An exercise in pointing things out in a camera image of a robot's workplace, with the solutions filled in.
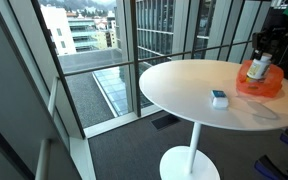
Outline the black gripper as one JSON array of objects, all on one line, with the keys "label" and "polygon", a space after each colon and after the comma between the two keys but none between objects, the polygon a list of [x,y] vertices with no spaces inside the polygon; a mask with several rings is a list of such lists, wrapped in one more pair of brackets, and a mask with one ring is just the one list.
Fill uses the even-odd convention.
[{"label": "black gripper", "polygon": [[288,32],[285,28],[269,28],[252,34],[252,59],[260,59],[265,53],[271,55],[271,62],[276,64],[288,45]]}]

